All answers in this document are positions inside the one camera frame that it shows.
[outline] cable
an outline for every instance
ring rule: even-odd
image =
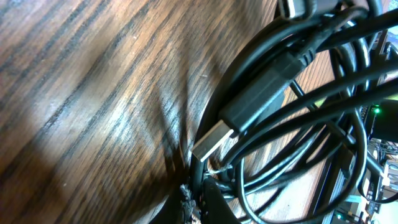
[[[381,15],[379,1],[369,0],[368,4],[369,12],[348,4],[349,7],[344,10],[333,9],[333,14],[308,16],[303,21],[290,22],[277,18],[242,49],[214,90],[205,108],[195,142],[202,139],[220,117],[228,126],[233,124],[220,111],[250,90],[253,80],[267,75],[269,71],[290,80],[290,87],[298,99],[255,125],[233,128],[241,138],[221,161],[222,167],[232,166],[232,169],[222,172],[218,179],[206,174],[207,160],[200,162],[192,156],[190,187],[198,204],[203,178],[212,178],[226,200],[235,197],[239,199],[246,213],[246,216],[239,219],[240,222],[254,220],[258,223],[275,223],[264,220],[261,216],[287,184],[322,160],[334,156],[339,150],[350,150],[355,154],[355,165],[345,188],[329,204],[321,205],[314,214],[287,223],[314,222],[322,218],[343,202],[352,189],[359,186],[366,168],[367,138],[358,110],[366,103],[395,94],[398,87],[398,80],[392,80],[368,90],[368,80],[378,79],[383,73],[398,69],[397,60],[372,63],[369,57],[369,49],[376,37],[375,30],[380,26],[385,29],[386,26],[382,24],[395,25],[398,11]],[[315,52],[322,50],[330,50],[335,80],[304,93],[294,80],[295,75],[285,73],[278,60],[288,55],[293,60],[298,60],[298,65],[307,67],[314,59]],[[298,73],[302,70],[300,66],[294,68],[297,68]],[[314,105],[323,98],[326,100],[321,107]],[[282,122],[304,107],[310,112]],[[247,155],[296,130],[297,134],[275,158],[257,174],[244,177],[243,165]],[[256,211],[252,210],[246,195],[276,188],[277,191],[263,206]]]

